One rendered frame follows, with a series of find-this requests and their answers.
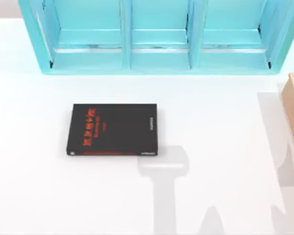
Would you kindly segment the black book with red print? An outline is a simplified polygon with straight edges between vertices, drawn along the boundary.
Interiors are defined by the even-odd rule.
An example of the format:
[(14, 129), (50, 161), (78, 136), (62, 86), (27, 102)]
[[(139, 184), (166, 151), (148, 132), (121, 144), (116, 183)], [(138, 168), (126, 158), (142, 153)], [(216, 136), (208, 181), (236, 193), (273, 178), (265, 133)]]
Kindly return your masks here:
[(74, 104), (69, 156), (156, 156), (156, 104)]

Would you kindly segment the light blue rack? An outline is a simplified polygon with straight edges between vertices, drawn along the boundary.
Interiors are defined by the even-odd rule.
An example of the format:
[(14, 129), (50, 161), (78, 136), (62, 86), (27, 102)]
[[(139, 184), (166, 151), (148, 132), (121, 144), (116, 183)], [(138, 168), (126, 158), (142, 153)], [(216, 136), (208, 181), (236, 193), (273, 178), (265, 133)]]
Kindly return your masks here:
[(294, 0), (18, 0), (44, 74), (277, 74)]

